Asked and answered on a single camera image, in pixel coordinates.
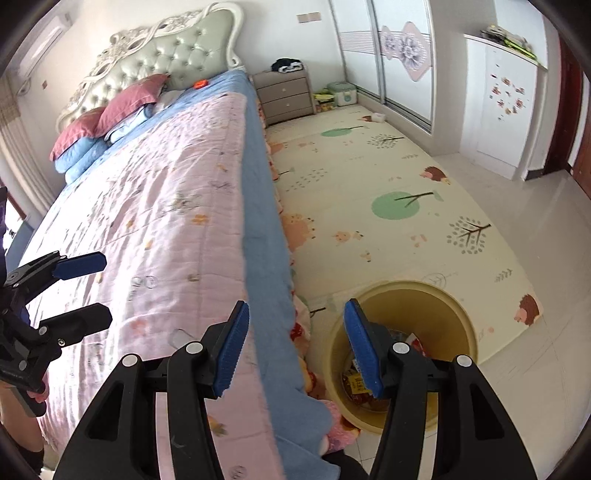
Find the nightstand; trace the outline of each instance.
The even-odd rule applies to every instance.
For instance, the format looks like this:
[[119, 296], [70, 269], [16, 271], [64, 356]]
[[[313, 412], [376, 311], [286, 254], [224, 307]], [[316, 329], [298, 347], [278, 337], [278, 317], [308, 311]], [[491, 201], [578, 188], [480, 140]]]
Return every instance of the nightstand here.
[[316, 113], [305, 69], [261, 72], [252, 78], [268, 125]]

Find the ornate headboard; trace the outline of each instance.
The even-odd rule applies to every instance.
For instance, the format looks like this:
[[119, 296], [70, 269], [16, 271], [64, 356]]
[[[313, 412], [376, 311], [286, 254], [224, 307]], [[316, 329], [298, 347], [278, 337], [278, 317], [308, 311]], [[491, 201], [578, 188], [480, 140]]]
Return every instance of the ornate headboard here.
[[243, 69], [234, 53], [243, 19], [239, 5], [214, 3], [203, 10], [165, 18], [153, 27], [113, 35], [111, 46], [98, 56], [96, 66], [62, 110], [57, 131], [155, 73], [169, 74], [168, 87], [184, 90], [198, 80]]

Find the small white item on mat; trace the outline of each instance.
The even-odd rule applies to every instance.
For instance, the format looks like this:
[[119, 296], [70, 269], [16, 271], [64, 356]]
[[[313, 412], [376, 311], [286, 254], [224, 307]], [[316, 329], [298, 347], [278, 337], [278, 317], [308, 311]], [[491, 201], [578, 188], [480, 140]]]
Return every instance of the small white item on mat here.
[[386, 115], [383, 113], [372, 113], [371, 121], [383, 124], [386, 121]]

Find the toy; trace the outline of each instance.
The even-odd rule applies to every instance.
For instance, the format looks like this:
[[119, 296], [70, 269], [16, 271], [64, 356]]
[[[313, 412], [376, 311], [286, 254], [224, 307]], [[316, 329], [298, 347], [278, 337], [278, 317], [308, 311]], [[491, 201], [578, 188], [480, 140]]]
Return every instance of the toy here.
[[335, 96], [329, 93], [314, 94], [314, 103], [316, 104], [317, 112], [327, 112], [335, 109]]
[[199, 80], [193, 84], [193, 88], [195, 90], [199, 90], [200, 88], [206, 87], [207, 85], [209, 85], [209, 80]]

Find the pink quilt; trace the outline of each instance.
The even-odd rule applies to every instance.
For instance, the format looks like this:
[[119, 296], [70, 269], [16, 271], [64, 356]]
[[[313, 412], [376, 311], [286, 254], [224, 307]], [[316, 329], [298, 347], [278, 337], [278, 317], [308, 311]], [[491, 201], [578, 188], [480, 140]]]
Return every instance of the pink quilt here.
[[[243, 95], [224, 93], [131, 141], [64, 192], [33, 238], [24, 261], [55, 250], [108, 260], [103, 273], [58, 282], [29, 305], [34, 322], [94, 302], [113, 315], [108, 331], [65, 348], [49, 367], [40, 423], [59, 453], [124, 355], [171, 355], [175, 329], [201, 338], [246, 300], [245, 107]], [[250, 337], [230, 389], [207, 410], [226, 478], [284, 478]], [[161, 475], [172, 479], [164, 402], [157, 417]]]

